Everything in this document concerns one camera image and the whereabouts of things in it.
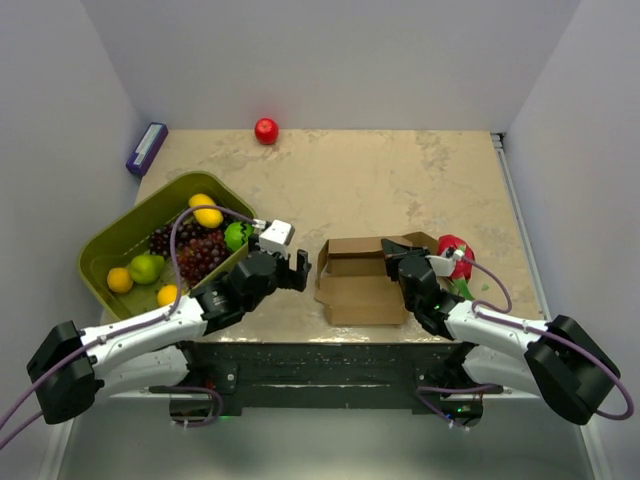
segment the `green tray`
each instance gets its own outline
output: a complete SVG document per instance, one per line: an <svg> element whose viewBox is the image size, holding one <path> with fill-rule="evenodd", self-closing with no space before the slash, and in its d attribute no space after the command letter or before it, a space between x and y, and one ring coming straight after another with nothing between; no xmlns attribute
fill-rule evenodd
<svg viewBox="0 0 640 480"><path fill-rule="evenodd" d="M244 200L217 177L206 172L182 175L133 208L115 223L93 237L80 252L80 276L104 308L115 318L124 320L158 308L156 295L166 284L176 283L168 261L160 278L152 285L134 284L126 294L113 293L107 287L107 274L114 267L126 267L136 255L149 251L149 235L158 227L175 220L188 207L189 198L205 193L223 207L250 218L256 214ZM247 256L247 245L232 254L201 283L220 272L228 272Z"/></svg>

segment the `red grapes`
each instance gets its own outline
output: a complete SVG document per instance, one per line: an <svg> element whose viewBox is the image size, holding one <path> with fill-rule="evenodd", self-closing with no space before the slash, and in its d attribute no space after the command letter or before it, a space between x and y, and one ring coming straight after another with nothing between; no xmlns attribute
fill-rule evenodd
<svg viewBox="0 0 640 480"><path fill-rule="evenodd" d="M169 238L173 223L155 230L149 237L149 249L153 255L171 256ZM224 243L224 228L210 229L192 221L178 226L176 251L180 276L189 288L195 287L224 262L231 252Z"/></svg>

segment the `cardboard box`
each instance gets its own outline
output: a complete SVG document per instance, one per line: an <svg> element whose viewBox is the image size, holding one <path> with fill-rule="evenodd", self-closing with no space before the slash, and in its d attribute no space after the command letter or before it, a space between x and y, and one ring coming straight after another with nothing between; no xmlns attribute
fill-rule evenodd
<svg viewBox="0 0 640 480"><path fill-rule="evenodd" d="M438 240L423 232L327 240L318 254L314 297L330 324L401 325L408 318L400 286L387 277L383 238L438 251Z"/></svg>

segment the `table surface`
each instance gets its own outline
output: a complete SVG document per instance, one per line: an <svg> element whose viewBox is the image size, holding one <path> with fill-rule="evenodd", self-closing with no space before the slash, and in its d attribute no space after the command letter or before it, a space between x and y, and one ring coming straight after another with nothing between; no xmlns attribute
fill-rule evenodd
<svg viewBox="0 0 640 480"><path fill-rule="evenodd" d="M136 202L177 176L218 176L259 218L293 224L292 251L315 264L327 238L424 231L464 238L507 285L515 315L540 318L522 240L491 136L460 131L285 130L263 146L247 130L172 130ZM203 341L441 342L411 317L399 327L333 327L307 290L278 291L242 322ZM504 304L479 271L476 297Z"/></svg>

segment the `white wall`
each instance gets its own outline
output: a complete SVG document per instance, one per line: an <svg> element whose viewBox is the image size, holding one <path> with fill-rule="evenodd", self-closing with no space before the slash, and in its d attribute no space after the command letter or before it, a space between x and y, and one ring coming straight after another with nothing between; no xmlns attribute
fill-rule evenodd
<svg viewBox="0 0 640 480"><path fill-rule="evenodd" d="M579 0L82 0L173 128L504 131Z"/></svg>
<svg viewBox="0 0 640 480"><path fill-rule="evenodd" d="M25 365L49 329L97 319L76 258L132 204L124 162L144 126L78 0L3 0L0 65L4 412L29 385ZM36 408L29 402L17 417ZM0 478L35 478L49 432L39 421L0 452Z"/></svg>
<svg viewBox="0 0 640 480"><path fill-rule="evenodd" d="M640 403L639 21L640 2L583 0L506 151L551 310L586 327ZM637 478L640 414L597 425L615 478Z"/></svg>

